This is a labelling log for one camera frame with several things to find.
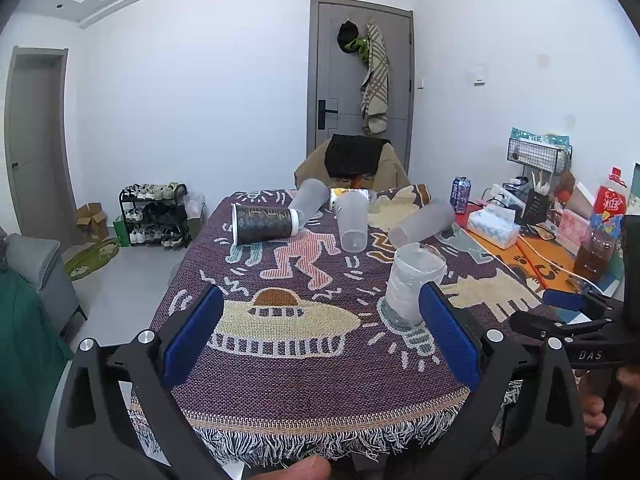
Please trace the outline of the person's right hand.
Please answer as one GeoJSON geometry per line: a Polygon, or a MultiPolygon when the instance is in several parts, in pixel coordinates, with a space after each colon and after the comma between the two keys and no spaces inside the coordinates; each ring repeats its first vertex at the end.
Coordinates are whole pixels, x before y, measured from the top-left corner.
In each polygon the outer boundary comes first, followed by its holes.
{"type": "MultiPolygon", "coordinates": [[[[593,436],[603,428],[608,421],[604,414],[604,401],[592,388],[591,373],[586,370],[576,372],[578,380],[579,403],[582,408],[582,418],[585,424],[585,434],[593,436]]],[[[625,415],[620,420],[613,440],[618,440],[626,431],[634,412],[639,405],[640,377],[638,365],[621,367],[616,372],[617,381],[630,392],[629,405],[625,415]]]]}

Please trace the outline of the person's left hand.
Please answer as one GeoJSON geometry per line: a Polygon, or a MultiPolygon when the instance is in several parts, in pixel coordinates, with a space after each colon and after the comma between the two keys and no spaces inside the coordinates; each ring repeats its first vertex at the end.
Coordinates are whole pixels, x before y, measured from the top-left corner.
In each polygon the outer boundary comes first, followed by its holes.
{"type": "Polygon", "coordinates": [[[262,472],[253,476],[253,480],[329,480],[331,464],[319,455],[309,456],[304,460],[283,469],[262,472]]]}

